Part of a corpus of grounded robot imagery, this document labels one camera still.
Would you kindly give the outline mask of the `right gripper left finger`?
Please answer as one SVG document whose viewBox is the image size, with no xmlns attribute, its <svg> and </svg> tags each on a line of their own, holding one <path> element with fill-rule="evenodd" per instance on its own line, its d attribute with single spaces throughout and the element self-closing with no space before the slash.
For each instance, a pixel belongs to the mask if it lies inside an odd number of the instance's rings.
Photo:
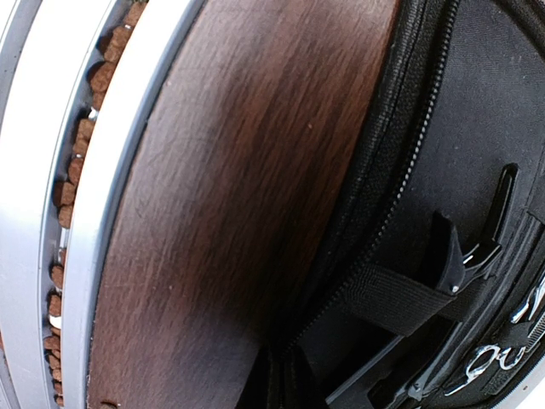
<svg viewBox="0 0 545 409">
<path fill-rule="evenodd" d="M 236 409 L 270 409 L 277 407 L 277 361 L 269 347 L 256 356 Z"/>
</svg>

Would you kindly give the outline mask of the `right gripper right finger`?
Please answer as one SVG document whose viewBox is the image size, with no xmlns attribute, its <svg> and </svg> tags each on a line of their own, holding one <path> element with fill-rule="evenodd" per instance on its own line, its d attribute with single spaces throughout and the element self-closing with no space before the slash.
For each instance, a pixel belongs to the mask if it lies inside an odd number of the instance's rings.
<svg viewBox="0 0 545 409">
<path fill-rule="evenodd" d="M 300 347 L 294 347 L 284 361 L 283 408 L 327 409 L 307 357 Z"/>
</svg>

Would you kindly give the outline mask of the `black zippered tool case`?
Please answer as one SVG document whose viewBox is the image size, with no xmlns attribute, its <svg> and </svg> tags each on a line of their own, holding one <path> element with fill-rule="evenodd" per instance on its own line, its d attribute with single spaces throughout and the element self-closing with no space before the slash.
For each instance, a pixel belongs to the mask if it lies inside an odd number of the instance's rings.
<svg viewBox="0 0 545 409">
<path fill-rule="evenodd" d="M 519 166 L 502 253 L 448 296 L 421 264 L 433 213 L 467 248 L 505 165 Z M 444 396 L 544 276 L 544 4 L 404 1 L 335 211 L 270 349 L 300 347 L 328 408 L 495 408 L 544 356 L 495 362 Z"/>
</svg>

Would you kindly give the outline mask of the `silver scissors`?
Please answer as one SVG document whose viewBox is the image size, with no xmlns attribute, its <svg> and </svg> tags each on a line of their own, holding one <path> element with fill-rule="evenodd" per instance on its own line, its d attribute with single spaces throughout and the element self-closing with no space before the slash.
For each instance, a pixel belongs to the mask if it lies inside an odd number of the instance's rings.
<svg viewBox="0 0 545 409">
<path fill-rule="evenodd" d="M 460 377 L 448 383 L 444 396 L 465 389 L 495 362 L 499 369 L 514 369 L 544 336 L 544 276 L 523 297 L 519 306 L 496 334 L 495 341 L 478 346 L 462 366 Z"/>
</svg>

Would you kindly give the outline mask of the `black hair clip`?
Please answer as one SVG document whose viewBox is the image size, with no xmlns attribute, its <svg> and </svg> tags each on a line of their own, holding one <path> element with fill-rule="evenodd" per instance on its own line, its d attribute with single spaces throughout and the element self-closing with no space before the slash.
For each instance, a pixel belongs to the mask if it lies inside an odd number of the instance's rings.
<svg viewBox="0 0 545 409">
<path fill-rule="evenodd" d="M 454 296 L 481 277 L 502 253 L 502 235 L 513 207 L 518 175 L 517 164 L 503 167 L 485 225 L 467 248 L 461 245 L 456 224 L 439 211 L 433 213 L 421 273 L 434 290 Z"/>
</svg>

